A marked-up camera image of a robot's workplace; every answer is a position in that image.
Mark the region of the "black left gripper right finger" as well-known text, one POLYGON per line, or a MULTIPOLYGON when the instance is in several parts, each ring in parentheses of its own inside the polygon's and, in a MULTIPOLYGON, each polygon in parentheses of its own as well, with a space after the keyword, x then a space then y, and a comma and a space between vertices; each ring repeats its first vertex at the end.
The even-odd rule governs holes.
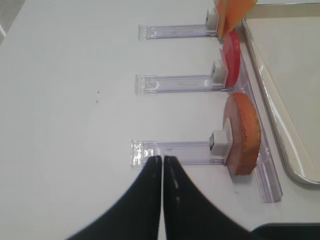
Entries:
POLYGON ((175 156, 163 160, 163 210, 168 240, 252 238, 201 193, 175 156))

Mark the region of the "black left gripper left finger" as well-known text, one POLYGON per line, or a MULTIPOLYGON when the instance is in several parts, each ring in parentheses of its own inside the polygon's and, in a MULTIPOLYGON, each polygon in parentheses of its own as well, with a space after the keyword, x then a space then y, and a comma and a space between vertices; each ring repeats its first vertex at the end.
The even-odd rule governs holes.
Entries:
POLYGON ((147 159, 125 194, 70 240, 156 240, 162 200, 162 158, 147 159))

